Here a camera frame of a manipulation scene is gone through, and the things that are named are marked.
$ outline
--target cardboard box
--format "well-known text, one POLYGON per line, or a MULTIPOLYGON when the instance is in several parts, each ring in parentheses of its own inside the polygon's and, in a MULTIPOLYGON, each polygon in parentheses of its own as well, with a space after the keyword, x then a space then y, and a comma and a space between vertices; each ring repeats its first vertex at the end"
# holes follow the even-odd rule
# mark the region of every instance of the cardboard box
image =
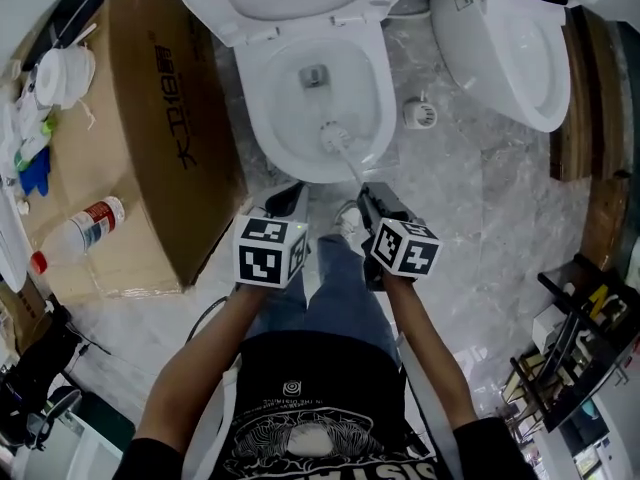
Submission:
POLYGON ((63 304, 181 291, 246 197, 209 30, 181 0, 108 0, 95 21, 95 123, 79 103, 58 113, 49 194, 23 223, 37 249, 106 196, 127 216, 83 264, 45 273, 63 304))
POLYGON ((45 315, 44 299, 28 276, 18 293, 0 282, 0 309, 9 316, 3 318, 7 348, 19 355, 38 341, 51 324, 45 315))

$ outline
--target bottle label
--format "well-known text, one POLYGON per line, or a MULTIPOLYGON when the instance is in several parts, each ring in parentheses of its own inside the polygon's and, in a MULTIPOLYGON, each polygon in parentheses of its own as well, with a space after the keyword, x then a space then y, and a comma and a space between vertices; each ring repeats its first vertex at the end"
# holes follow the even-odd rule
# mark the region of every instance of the bottle label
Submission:
POLYGON ((71 220, 82 232, 85 251, 116 227, 115 215, 111 207, 104 201, 91 205, 74 215, 71 220))

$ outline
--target graphic print on shirt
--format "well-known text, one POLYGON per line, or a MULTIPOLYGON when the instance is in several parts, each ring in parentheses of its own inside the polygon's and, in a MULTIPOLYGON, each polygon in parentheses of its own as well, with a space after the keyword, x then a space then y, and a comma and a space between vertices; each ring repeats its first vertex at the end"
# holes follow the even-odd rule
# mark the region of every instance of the graphic print on shirt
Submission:
POLYGON ((282 394, 284 396, 296 397, 300 396, 302 393, 302 382, 299 380, 290 380, 289 382, 285 382, 282 387, 282 394))
POLYGON ((260 416, 234 433, 222 466, 230 477, 242 480, 302 480, 312 473, 308 480, 437 480, 429 459, 385 454, 372 428, 370 418, 332 407, 260 416))

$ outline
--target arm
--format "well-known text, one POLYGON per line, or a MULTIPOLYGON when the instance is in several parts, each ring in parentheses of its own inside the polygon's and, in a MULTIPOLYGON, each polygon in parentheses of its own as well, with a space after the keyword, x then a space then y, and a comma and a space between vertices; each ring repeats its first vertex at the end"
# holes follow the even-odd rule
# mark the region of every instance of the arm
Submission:
POLYGON ((173 356, 151 389, 134 439, 154 439, 186 453, 200 416, 269 291, 242 286, 173 356))
POLYGON ((385 272, 383 283, 398 329, 404 333, 427 375, 453 430, 476 421, 462 370, 440 339, 413 285, 385 272))

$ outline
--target red bottle cap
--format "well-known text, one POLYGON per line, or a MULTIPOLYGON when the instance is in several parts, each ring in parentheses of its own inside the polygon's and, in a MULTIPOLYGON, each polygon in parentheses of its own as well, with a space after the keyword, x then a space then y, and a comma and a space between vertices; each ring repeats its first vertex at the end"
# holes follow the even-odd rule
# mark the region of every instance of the red bottle cap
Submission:
POLYGON ((31 266, 36 274, 43 274, 47 270, 47 258, 40 251, 36 251, 31 256, 31 266))

